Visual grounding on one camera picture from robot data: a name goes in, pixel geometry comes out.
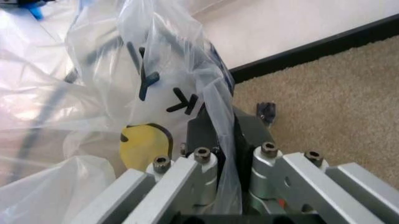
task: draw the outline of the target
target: metal cylinder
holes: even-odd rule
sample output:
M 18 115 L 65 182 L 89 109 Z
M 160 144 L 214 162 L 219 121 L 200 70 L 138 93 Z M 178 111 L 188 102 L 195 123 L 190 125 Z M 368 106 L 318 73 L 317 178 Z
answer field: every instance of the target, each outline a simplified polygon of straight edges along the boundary
M 187 153 L 187 144 L 183 142 L 180 144 L 180 156 L 185 157 L 186 153 Z
M 168 156 L 157 156 L 155 157 L 154 161 L 152 162 L 152 166 L 154 171 L 160 174 L 164 174 L 168 171 L 171 167 L 171 160 Z
M 207 148 L 203 147 L 197 148 L 196 151 L 200 149 L 207 149 Z M 217 157 L 209 151 L 209 158 L 204 158 L 204 156 L 198 156 L 194 151 L 194 153 L 191 153 L 188 156 L 188 159 L 195 160 L 202 165 L 202 173 L 205 181 L 204 191 L 200 199 L 196 202 L 196 205 L 211 204 L 216 198 L 217 173 L 218 173 Z
M 324 160 L 324 156 L 316 151 L 306 151 L 304 156 L 317 167 L 320 167 Z
M 264 142 L 261 146 L 262 154 L 268 158 L 275 158 L 277 156 L 278 148 L 273 142 Z
M 276 156 L 270 158 L 262 151 L 262 147 L 254 150 L 251 169 L 251 180 L 249 184 L 250 192 L 261 199 L 275 198 L 277 193 L 274 187 L 269 183 L 268 176 L 270 170 L 274 166 L 276 159 L 283 156 L 279 150 Z
M 155 182 L 158 182 L 171 166 L 173 166 L 173 161 L 169 157 L 157 156 L 152 163 L 148 164 L 145 172 L 153 175 Z
M 199 163 L 207 163 L 211 158 L 211 150 L 205 147 L 199 147 L 194 150 L 194 159 Z

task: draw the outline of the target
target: hex socket bolt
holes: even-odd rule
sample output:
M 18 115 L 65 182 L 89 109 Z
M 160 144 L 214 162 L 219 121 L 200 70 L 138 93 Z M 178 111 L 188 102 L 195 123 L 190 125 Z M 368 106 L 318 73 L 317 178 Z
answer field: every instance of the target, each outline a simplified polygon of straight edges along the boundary
M 324 160 L 323 155 L 316 151 L 306 151 L 304 156 L 317 167 L 320 167 Z
M 152 167 L 154 168 L 155 172 L 159 174 L 164 174 L 171 167 L 171 160 L 168 156 L 157 156 L 152 162 Z
M 275 158 L 277 156 L 278 148 L 273 142 L 264 142 L 261 146 L 261 152 L 267 158 Z
M 199 163 L 207 163 L 211 159 L 211 150 L 205 147 L 199 147 L 194 150 L 194 159 Z

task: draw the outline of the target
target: blue object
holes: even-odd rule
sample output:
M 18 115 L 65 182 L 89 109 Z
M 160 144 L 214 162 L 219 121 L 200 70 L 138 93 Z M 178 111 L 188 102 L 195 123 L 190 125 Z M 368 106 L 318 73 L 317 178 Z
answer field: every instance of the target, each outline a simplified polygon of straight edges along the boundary
M 37 20 L 42 20 L 44 17 L 39 7 L 42 7 L 45 4 L 45 1 L 38 1 L 35 3 L 24 4 L 21 7 L 28 9 Z

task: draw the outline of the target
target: black marking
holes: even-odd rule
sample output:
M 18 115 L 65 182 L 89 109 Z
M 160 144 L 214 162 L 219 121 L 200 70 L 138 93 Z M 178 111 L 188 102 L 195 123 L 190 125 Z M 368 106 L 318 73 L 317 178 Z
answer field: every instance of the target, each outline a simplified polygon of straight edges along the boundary
M 191 97 L 190 97 L 190 102 L 189 102 L 179 88 L 177 88 L 177 87 L 173 88 L 173 92 L 179 98 L 180 103 L 169 107 L 168 109 L 166 109 L 166 111 L 167 112 L 174 112 L 174 111 L 177 111 L 177 110 L 180 110 L 180 109 L 183 109 L 183 108 L 187 107 L 187 109 L 185 110 L 184 113 L 187 114 L 187 115 L 190 115 L 192 110 L 195 107 L 195 104 L 197 103 L 198 96 L 195 95 L 195 94 L 192 94 Z
M 190 102 L 188 102 L 187 109 L 184 112 L 185 114 L 187 114 L 187 115 L 191 114 L 197 100 L 198 100 L 198 96 L 195 94 L 192 94 L 190 97 Z
M 137 55 L 135 53 L 135 48 L 134 48 L 132 42 L 128 42 L 126 44 L 126 46 L 128 48 L 130 57 L 132 58 L 133 63 L 136 66 L 136 69 L 139 71 L 139 75 L 140 75 L 140 79 L 141 79 L 140 90 L 139 90 L 139 99 L 141 101 L 145 101 L 145 97 L 147 96 L 148 87 L 150 87 L 151 85 L 153 85 L 154 83 L 159 81 L 159 73 L 158 72 L 153 72 L 148 77 L 146 77 L 145 76 L 145 69 L 144 69 L 145 48 L 144 47 L 140 47 L 139 48 L 139 53 L 140 53 L 141 58 L 142 58 L 142 64 L 141 64 L 141 67 L 139 69 L 138 58 L 137 58 Z
M 144 58 L 145 48 L 144 47 L 139 47 L 139 52 L 140 52 L 141 58 Z
M 129 141 L 129 139 L 124 134 L 121 133 L 121 142 L 127 142 L 127 141 Z

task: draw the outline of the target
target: black mechanical part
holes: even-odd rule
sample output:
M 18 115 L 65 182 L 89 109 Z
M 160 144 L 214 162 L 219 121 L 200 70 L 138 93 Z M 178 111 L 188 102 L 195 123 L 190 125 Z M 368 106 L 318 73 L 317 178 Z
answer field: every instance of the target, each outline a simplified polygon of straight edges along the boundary
M 218 159 L 218 183 L 223 170 L 226 156 L 224 155 L 218 141 L 218 137 L 211 118 L 203 105 L 198 116 L 187 124 L 187 139 L 185 143 L 185 156 L 188 157 L 197 148 L 208 148 Z
M 240 178 L 241 190 L 247 192 L 251 177 L 252 157 L 255 148 L 264 142 L 275 145 L 275 142 L 265 127 L 263 121 L 250 116 L 238 108 L 234 108 L 234 139 L 236 151 L 236 165 Z
M 180 215 L 177 214 L 171 224 L 325 224 L 318 214 L 294 215 Z
M 256 116 L 259 117 L 264 124 L 270 126 L 276 117 L 276 104 L 275 103 L 258 103 L 256 105 Z

